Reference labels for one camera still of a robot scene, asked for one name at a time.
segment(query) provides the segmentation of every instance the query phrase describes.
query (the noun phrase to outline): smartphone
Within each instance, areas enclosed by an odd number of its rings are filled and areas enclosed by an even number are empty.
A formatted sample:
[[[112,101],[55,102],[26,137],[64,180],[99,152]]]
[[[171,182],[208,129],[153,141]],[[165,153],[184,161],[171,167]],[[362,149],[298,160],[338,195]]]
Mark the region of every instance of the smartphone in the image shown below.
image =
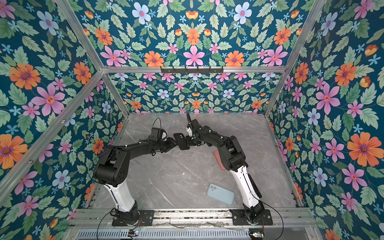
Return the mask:
[[[173,134],[175,137],[175,140],[177,142],[177,145],[179,146],[180,150],[188,150],[189,146],[187,144],[187,140],[185,139],[184,134],[182,133],[175,133]]]
[[[227,205],[232,205],[235,200],[235,193],[233,191],[213,183],[209,185],[207,196]]]

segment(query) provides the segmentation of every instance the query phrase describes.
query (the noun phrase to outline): blue smartphone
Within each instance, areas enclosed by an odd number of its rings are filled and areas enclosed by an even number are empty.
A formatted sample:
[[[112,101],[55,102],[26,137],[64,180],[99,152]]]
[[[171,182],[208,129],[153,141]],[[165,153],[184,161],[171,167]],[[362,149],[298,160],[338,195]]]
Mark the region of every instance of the blue smartphone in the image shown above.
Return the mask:
[[[227,205],[232,205],[235,200],[235,193],[233,191],[213,183],[209,185],[207,196]]]

